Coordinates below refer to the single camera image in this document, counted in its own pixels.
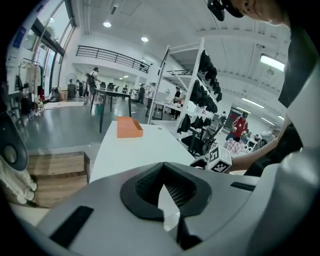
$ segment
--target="black railing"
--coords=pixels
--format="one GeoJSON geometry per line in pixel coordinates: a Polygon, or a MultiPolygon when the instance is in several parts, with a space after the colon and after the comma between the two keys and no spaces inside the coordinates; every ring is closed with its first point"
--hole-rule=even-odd
{"type": "Polygon", "coordinates": [[[105,50],[101,48],[78,45],[78,51],[76,52],[76,56],[82,57],[90,57],[105,61],[110,61],[114,63],[119,63],[128,67],[131,67],[136,70],[140,70],[142,72],[148,73],[149,65],[143,63],[142,61],[136,60],[129,56],[123,55],[121,53],[117,53],[111,50],[105,50]]]}

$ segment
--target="gray floor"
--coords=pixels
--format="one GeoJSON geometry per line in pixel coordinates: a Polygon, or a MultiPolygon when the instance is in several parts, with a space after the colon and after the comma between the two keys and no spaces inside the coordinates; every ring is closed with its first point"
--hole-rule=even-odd
{"type": "MultiPolygon", "coordinates": [[[[132,118],[140,124],[146,124],[146,106],[131,104],[132,118]]],[[[28,150],[70,148],[83,145],[99,144],[102,142],[111,121],[117,116],[129,116],[128,101],[117,99],[116,104],[106,104],[103,115],[102,132],[99,133],[100,116],[93,106],[90,114],[90,104],[85,106],[61,107],[41,111],[41,116],[26,123],[26,131],[22,132],[28,150]]],[[[163,114],[163,120],[171,120],[163,114]]]]}

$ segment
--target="ceiling light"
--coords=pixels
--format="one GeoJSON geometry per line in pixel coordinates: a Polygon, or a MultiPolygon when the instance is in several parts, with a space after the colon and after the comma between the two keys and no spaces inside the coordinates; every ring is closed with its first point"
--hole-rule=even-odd
{"type": "Polygon", "coordinates": [[[247,110],[245,110],[245,109],[243,109],[243,108],[241,108],[241,107],[236,107],[237,109],[239,109],[239,110],[242,110],[242,111],[244,111],[244,112],[247,112],[247,113],[249,113],[249,114],[251,114],[251,112],[250,111],[247,111],[247,110]]]}
{"type": "Polygon", "coordinates": [[[264,121],[266,121],[266,122],[268,122],[269,124],[275,126],[272,122],[268,121],[267,119],[265,119],[265,118],[263,118],[263,117],[261,117],[261,119],[264,120],[264,121]]]}
{"type": "Polygon", "coordinates": [[[271,67],[274,67],[282,72],[285,70],[285,64],[283,64],[279,60],[276,60],[275,58],[271,58],[265,54],[261,54],[260,61],[262,63],[267,64],[271,67]]]}
{"type": "Polygon", "coordinates": [[[110,22],[104,22],[103,25],[104,25],[106,28],[110,28],[110,27],[111,27],[111,23],[110,23],[110,22]]]}
{"type": "Polygon", "coordinates": [[[244,101],[250,102],[251,104],[256,105],[256,106],[258,106],[258,107],[260,107],[260,108],[262,108],[262,109],[265,108],[264,106],[261,106],[261,105],[259,105],[258,103],[255,103],[255,102],[253,102],[253,101],[251,101],[251,100],[248,100],[248,99],[246,99],[246,98],[242,98],[242,99],[243,99],[244,101]]]}

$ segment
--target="black slot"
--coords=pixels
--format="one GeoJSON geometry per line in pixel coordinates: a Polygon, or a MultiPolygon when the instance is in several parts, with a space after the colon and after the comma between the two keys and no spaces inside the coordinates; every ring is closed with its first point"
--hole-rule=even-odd
{"type": "Polygon", "coordinates": [[[237,189],[241,189],[241,190],[247,190],[247,191],[254,191],[256,188],[256,186],[254,185],[248,185],[240,182],[234,182],[230,186],[237,189]]]}
{"type": "Polygon", "coordinates": [[[94,209],[87,206],[78,207],[50,236],[50,239],[58,245],[68,248],[93,211],[94,209]]]}

